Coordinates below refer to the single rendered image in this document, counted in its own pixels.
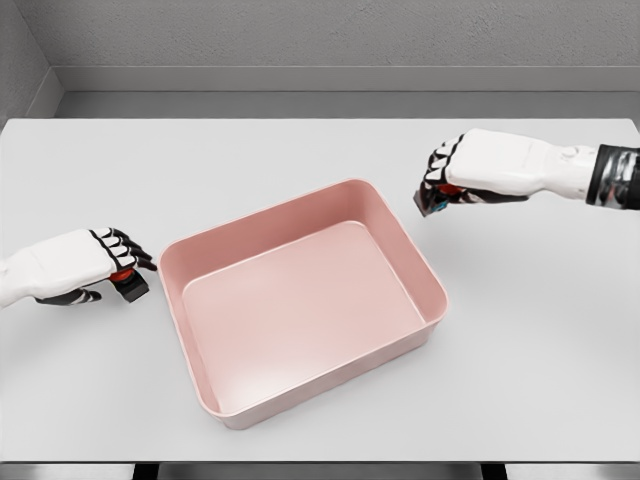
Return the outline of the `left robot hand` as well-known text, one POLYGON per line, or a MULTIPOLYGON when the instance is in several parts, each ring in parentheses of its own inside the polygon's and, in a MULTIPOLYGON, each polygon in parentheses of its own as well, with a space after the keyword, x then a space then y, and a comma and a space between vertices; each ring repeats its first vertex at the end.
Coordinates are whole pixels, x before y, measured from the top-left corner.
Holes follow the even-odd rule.
POLYGON ((90 285, 130 269, 157 269, 149 253, 113 227, 78 229, 38 242, 28 252, 36 262, 30 295, 44 305, 98 302, 102 296, 90 285))

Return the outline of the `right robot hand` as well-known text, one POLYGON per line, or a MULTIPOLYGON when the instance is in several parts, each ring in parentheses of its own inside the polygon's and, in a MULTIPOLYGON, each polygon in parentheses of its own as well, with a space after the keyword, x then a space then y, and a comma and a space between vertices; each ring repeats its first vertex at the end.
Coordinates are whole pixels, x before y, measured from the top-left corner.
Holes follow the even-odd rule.
POLYGON ((539 189, 528 161, 543 145, 521 135, 472 129, 430 154, 421 183, 462 188, 459 200, 450 204, 525 201, 539 189))

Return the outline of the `black switch with red button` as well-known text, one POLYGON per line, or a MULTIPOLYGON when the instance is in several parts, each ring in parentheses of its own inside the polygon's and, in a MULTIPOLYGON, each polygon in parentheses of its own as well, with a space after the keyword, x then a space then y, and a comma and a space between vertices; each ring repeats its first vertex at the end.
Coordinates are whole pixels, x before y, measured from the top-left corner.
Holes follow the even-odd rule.
POLYGON ((124 300, 132 303, 149 292, 149 285, 135 269, 126 269, 113 273, 109 277, 116 291, 124 300))
POLYGON ((421 183, 414 194, 414 203, 423 217, 439 212, 450 203, 456 203, 464 193, 462 188, 450 184, 421 183))

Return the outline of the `pink rectangular basket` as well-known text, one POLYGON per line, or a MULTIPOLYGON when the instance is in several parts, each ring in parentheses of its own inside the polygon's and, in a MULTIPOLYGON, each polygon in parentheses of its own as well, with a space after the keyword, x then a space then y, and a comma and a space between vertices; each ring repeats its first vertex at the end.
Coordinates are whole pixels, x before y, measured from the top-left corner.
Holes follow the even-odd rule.
POLYGON ((234 430, 420 347, 449 306, 360 179, 175 241, 158 266, 198 400, 234 430))

